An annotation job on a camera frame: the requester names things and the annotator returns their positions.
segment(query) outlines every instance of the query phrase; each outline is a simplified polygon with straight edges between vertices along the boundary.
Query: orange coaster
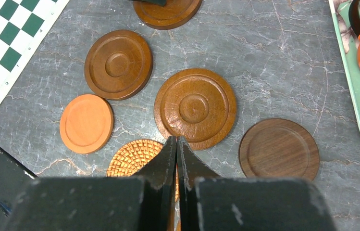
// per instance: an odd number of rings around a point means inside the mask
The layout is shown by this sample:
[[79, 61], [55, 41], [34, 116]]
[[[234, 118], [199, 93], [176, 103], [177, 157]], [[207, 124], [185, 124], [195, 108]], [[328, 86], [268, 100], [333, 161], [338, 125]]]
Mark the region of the orange coaster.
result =
[[87, 154], [99, 150], [108, 141], [112, 130], [112, 109], [96, 95], [76, 97], [61, 116], [61, 139], [76, 153]]
[[146, 85], [153, 70], [147, 42], [129, 30], [116, 30], [93, 44], [85, 60], [85, 79], [98, 96], [124, 100]]
[[154, 101], [154, 120], [168, 138], [185, 136], [193, 150], [219, 143], [231, 130], [236, 99], [220, 75], [206, 69], [188, 69], [171, 76]]
[[[157, 156], [162, 148], [161, 143], [152, 140], [135, 140], [127, 143], [113, 156], [109, 168], [106, 170], [106, 176], [130, 177]], [[175, 200], [177, 201], [178, 177], [176, 177], [175, 186]]]
[[202, 0], [167, 0], [165, 6], [134, 1], [133, 7], [146, 25], [158, 30], [169, 30], [188, 22], [201, 4]]

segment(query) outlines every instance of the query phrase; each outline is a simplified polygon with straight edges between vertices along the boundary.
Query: gray marble surface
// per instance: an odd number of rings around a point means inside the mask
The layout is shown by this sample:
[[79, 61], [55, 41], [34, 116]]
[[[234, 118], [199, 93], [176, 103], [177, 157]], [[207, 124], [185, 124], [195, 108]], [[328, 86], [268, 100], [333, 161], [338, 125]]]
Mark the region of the gray marble surface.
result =
[[[91, 93], [84, 61], [112, 30], [149, 43], [154, 71], [136, 96], [112, 102], [112, 138], [95, 154], [60, 139], [63, 109]], [[158, 31], [142, 24], [127, 0], [72, 0], [0, 106], [0, 146], [39, 176], [104, 176], [113, 154], [139, 138], [164, 141], [154, 98], [174, 73], [202, 67], [233, 87], [236, 122], [218, 145], [196, 154], [225, 177], [244, 177], [239, 141], [256, 122], [281, 117], [315, 138], [321, 165], [314, 183], [339, 230], [360, 230], [360, 133], [327, 0], [204, 0], [187, 24]]]

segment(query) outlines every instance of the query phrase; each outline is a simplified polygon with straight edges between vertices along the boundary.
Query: green and white chessboard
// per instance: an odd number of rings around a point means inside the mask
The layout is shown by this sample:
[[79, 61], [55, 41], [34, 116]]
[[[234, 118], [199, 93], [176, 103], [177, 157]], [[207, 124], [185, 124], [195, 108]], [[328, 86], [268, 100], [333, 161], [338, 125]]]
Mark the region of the green and white chessboard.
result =
[[0, 104], [69, 0], [0, 0]]

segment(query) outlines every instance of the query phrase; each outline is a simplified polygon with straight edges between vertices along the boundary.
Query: woven rattan coaster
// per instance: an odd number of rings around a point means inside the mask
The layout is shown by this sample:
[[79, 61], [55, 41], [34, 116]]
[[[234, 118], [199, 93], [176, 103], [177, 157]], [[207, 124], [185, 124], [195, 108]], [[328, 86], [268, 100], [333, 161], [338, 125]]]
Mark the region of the woven rattan coaster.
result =
[[181, 221], [179, 220], [177, 223], [177, 228], [175, 228], [176, 231], [181, 231]]
[[[159, 142], [152, 140], [135, 140], [125, 144], [113, 156], [107, 177], [129, 177], [152, 160], [163, 148]], [[175, 180], [175, 201], [178, 199], [178, 177]]]

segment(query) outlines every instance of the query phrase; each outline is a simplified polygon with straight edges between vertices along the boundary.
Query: round wooden coaster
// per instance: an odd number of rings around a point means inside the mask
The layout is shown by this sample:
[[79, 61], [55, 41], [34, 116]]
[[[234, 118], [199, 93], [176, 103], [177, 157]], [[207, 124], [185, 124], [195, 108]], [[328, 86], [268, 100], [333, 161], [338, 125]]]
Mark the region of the round wooden coaster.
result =
[[165, 6], [134, 1], [133, 7], [146, 25], [158, 30], [169, 30], [188, 22], [201, 4], [202, 0], [167, 0]]
[[93, 44], [85, 61], [85, 79], [100, 97], [124, 100], [147, 83], [153, 57], [147, 42], [129, 30], [116, 30]]
[[313, 137], [286, 119], [266, 119], [245, 133], [239, 162], [247, 177], [303, 177], [313, 180], [320, 165]]
[[[161, 143], [152, 140], [135, 140], [127, 143], [113, 156], [109, 168], [106, 170], [106, 176], [132, 176], [152, 160], [162, 148]], [[175, 186], [175, 200], [177, 201], [179, 195], [178, 177], [176, 177]]]
[[61, 139], [72, 151], [80, 154], [100, 149], [113, 130], [113, 112], [101, 97], [91, 94], [73, 99], [60, 120]]
[[185, 136], [193, 150], [219, 143], [231, 130], [236, 99], [231, 86], [206, 69], [188, 69], [170, 77], [154, 102], [154, 119], [168, 138]]

